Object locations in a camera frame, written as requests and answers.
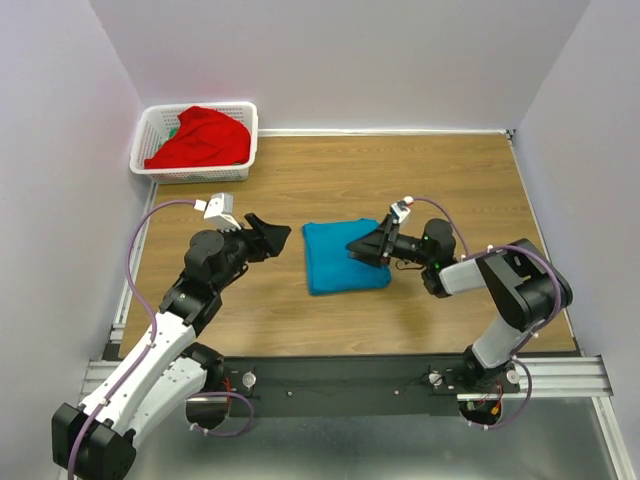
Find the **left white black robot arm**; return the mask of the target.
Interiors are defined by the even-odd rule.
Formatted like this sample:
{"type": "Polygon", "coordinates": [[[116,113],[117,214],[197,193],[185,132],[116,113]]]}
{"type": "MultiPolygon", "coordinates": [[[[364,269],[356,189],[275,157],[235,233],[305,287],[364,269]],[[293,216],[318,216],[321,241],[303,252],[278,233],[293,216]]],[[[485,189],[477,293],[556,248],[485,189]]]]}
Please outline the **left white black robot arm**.
{"type": "Polygon", "coordinates": [[[278,256],[291,233],[254,214],[247,228],[203,230],[190,240],[184,269],[147,332],[79,405],[52,418],[52,455],[71,479],[123,479],[148,435],[197,394],[226,401],[223,358],[196,343],[222,305],[224,288],[249,264],[278,256]]]}

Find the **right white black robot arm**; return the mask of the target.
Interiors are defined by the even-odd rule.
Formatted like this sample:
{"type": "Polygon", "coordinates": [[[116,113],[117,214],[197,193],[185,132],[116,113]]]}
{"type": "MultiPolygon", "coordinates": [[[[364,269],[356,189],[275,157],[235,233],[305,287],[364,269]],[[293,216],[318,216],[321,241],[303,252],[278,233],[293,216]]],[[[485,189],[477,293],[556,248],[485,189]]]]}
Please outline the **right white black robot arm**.
{"type": "Polygon", "coordinates": [[[392,259],[419,265],[426,290],[438,298],[487,289],[497,315],[453,370],[456,384],[480,392],[506,371],[531,337],[573,302],[573,291],[526,238],[464,260],[455,257],[455,247],[450,222],[431,219],[416,238],[402,234],[391,215],[347,244],[351,258],[370,266],[381,267],[392,259]]]}

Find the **blue t shirt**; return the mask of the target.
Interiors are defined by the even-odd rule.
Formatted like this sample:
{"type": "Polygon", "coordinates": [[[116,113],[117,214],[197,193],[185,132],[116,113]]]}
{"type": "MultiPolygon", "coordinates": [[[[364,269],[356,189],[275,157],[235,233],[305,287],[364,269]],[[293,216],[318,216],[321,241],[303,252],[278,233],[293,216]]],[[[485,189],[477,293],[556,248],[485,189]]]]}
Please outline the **blue t shirt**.
{"type": "Polygon", "coordinates": [[[308,292],[312,296],[382,289],[391,282],[388,267],[373,267],[349,256],[346,246],[373,231],[373,219],[307,223],[302,226],[308,292]]]}

